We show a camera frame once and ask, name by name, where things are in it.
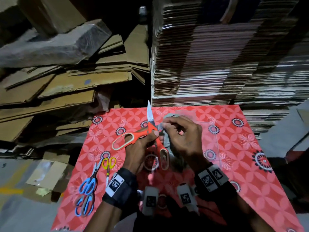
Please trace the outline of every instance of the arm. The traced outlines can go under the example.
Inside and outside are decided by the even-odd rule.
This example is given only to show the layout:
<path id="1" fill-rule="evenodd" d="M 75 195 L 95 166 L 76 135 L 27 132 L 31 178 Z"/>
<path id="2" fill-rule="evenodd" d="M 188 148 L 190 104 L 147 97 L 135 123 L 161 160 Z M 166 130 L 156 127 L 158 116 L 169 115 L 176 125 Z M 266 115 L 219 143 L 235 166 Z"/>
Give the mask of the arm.
<path id="1" fill-rule="evenodd" d="M 138 139 L 135 144 L 126 147 L 126 159 L 123 168 L 128 169 L 133 174 L 137 174 L 143 167 L 142 163 L 145 158 L 145 151 L 148 145 L 159 136 L 158 131 L 154 131 L 142 139 Z M 119 222 L 122 210 L 110 205 L 104 201 L 95 211 L 91 220 L 87 224 L 84 232 L 110 232 Z"/>
<path id="2" fill-rule="evenodd" d="M 211 163 L 203 156 L 202 127 L 200 125 L 183 116 L 168 117 L 163 120 L 162 125 L 168 132 L 176 150 L 183 156 L 195 174 L 210 167 Z M 239 229 L 239 225 L 244 225 L 249 231 L 274 231 L 238 194 L 227 197 L 227 199 L 220 199 L 216 204 L 230 227 Z"/>

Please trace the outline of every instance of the table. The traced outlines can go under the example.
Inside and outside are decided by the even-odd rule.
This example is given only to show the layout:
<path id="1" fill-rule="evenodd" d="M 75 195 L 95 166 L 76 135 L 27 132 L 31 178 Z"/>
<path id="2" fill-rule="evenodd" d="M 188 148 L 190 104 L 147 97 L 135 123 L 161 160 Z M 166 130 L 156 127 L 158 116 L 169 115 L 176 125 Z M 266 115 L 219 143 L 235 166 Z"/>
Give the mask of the table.
<path id="1" fill-rule="evenodd" d="M 94 117 L 64 192 L 52 230 L 82 231 L 86 227 L 94 212 L 87 217 L 75 216 L 79 185 L 91 175 L 93 166 L 100 160 L 101 155 L 116 158 L 117 162 L 110 172 L 111 175 L 122 167 L 125 150 L 114 151 L 111 149 L 111 143 L 125 131 L 137 131 L 141 127 L 146 127 L 146 110 L 146 108 L 111 109 L 108 113 Z M 304 231 L 238 105 L 152 108 L 156 124 L 162 122 L 165 115 L 178 110 L 187 112 L 197 122 L 204 122 L 202 123 L 204 157 L 220 164 L 239 195 L 275 231 Z M 145 160 L 146 167 L 149 166 L 148 159 Z M 98 171 L 97 178 L 94 211 L 101 203 L 105 192 L 106 170 L 102 167 Z M 165 216 L 169 216 L 169 212 L 164 205 L 164 197 L 170 195 L 180 204 L 176 187 L 181 183 L 194 185 L 193 178 L 194 173 L 191 169 L 185 169 L 183 173 L 171 170 L 149 172 L 143 169 L 137 176 L 139 189 L 143 190 L 149 185 L 159 188 L 160 197 L 156 213 Z M 201 213 L 218 223 L 225 223 L 214 202 L 206 202 L 198 197 L 196 200 L 198 205 L 205 207 L 199 208 Z"/>

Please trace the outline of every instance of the wrist strap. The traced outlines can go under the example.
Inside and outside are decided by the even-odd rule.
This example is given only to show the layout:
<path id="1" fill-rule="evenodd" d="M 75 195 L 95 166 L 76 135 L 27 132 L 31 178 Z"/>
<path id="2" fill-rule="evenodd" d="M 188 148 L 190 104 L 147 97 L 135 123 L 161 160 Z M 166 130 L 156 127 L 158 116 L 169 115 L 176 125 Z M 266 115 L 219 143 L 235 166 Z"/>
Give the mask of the wrist strap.
<path id="1" fill-rule="evenodd" d="M 237 194 L 229 178 L 215 164 L 196 174 L 194 181 L 199 197 L 206 201 L 230 199 Z"/>
<path id="2" fill-rule="evenodd" d="M 123 209 L 129 202 L 137 200 L 137 187 L 136 175 L 121 168 L 106 187 L 102 200 Z"/>

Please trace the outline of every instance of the scissor blade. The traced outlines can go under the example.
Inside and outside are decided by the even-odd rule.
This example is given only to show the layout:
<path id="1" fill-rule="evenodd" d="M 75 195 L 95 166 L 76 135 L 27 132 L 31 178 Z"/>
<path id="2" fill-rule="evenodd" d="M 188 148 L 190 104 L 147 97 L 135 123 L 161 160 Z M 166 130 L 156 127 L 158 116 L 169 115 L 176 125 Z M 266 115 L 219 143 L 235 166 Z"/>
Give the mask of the scissor blade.
<path id="1" fill-rule="evenodd" d="M 148 105 L 147 105 L 147 120 L 148 120 L 148 122 L 150 122 L 152 125 L 155 126 L 155 120 L 154 120 L 154 116 L 152 114 L 151 105 L 150 105 L 149 100 L 148 100 Z"/>

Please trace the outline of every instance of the yellow scissors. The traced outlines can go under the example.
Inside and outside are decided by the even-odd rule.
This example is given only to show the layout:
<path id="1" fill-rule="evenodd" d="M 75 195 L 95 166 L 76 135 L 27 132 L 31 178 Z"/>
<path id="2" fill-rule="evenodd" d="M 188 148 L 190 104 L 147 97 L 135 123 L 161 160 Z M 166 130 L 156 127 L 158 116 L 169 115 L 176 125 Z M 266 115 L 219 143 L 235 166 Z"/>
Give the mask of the yellow scissors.
<path id="1" fill-rule="evenodd" d="M 108 182 L 109 182 L 109 171 L 115 166 L 115 164 L 116 164 L 116 158 L 115 157 L 105 158 L 102 161 L 102 167 L 107 170 L 106 187 L 107 187 Z"/>

